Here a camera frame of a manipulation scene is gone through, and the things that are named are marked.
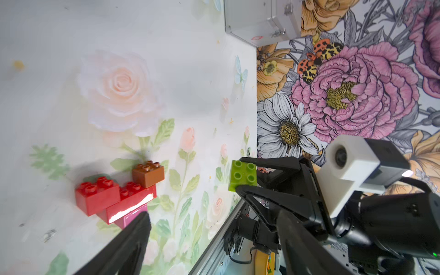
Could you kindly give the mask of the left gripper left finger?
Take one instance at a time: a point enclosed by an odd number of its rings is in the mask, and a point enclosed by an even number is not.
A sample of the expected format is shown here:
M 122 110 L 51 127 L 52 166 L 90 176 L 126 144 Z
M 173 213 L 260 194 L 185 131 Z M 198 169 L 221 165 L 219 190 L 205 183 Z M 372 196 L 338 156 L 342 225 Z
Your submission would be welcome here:
M 141 212 L 78 275 L 138 275 L 151 231 L 150 216 Z

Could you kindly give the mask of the long red lego brick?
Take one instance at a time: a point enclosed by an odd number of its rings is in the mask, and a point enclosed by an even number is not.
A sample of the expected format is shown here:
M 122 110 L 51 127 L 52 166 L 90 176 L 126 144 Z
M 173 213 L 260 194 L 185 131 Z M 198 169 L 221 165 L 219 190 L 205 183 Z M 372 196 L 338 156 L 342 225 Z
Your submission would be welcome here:
M 98 212 L 97 216 L 107 224 L 112 224 L 156 197 L 155 184 L 144 188 L 135 182 L 128 182 L 125 187 L 120 189 L 120 202 Z

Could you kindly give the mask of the orange lego brick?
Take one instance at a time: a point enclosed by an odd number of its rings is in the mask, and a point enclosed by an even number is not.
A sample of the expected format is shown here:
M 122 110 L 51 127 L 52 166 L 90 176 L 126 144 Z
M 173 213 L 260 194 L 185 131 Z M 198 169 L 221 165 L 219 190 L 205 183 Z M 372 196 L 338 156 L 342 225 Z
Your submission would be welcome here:
M 149 160 L 133 168 L 132 179 L 134 183 L 149 188 L 165 179 L 165 169 L 159 162 Z

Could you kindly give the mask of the green lego brick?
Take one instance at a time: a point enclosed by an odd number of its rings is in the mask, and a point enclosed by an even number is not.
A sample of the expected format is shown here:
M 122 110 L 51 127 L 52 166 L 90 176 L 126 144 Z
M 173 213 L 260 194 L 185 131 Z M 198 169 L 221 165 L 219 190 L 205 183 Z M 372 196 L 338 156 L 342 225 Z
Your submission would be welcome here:
M 231 163 L 230 183 L 228 190 L 236 191 L 237 186 L 257 186 L 257 166 L 253 163 L 246 163 L 233 160 Z

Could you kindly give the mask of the magenta lego brick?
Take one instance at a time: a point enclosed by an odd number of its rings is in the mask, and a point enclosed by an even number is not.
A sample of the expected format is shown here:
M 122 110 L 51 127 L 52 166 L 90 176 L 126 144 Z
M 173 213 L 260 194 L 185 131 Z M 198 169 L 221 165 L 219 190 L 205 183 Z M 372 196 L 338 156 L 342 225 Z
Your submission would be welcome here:
M 147 211 L 148 211 L 148 206 L 147 204 L 144 204 L 139 208 L 126 214 L 125 216 L 121 217 L 120 219 L 116 220 L 114 224 L 121 229 L 125 229 L 141 212 L 147 212 Z

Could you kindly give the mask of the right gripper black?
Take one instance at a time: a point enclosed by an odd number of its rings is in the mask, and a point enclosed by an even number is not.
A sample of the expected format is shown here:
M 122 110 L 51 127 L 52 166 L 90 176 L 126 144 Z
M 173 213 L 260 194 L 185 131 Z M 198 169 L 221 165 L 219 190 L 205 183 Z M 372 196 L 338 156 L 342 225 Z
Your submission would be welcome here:
M 293 194 L 263 189 L 276 187 L 292 175 L 309 167 L 300 157 L 248 158 L 241 162 L 257 166 L 257 186 L 240 185 L 236 193 L 249 204 L 268 230 L 276 230 L 282 210 L 293 214 L 306 226 L 318 224 L 312 201 Z M 340 214 L 331 220 L 339 242 L 350 252 L 371 258 L 402 259 L 405 256 L 439 260 L 440 198 L 429 186 L 414 178 L 401 182 L 420 190 L 419 193 L 372 195 L 362 197 L 354 192 Z

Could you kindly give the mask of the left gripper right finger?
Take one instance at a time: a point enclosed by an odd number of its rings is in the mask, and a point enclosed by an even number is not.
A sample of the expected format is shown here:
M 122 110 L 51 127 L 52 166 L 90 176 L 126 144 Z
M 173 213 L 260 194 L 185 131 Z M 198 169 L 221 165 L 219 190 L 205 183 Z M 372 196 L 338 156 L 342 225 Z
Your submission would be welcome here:
M 324 249 L 301 221 L 285 210 L 276 229 L 288 275 L 350 275 L 352 272 Z

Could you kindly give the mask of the small red lego brick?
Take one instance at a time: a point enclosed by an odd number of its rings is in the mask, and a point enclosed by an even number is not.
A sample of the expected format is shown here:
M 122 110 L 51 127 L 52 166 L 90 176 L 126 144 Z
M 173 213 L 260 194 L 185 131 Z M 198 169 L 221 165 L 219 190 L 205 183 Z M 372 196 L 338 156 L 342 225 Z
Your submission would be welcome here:
M 105 176 L 80 183 L 75 190 L 77 207 L 88 217 L 120 202 L 120 186 Z

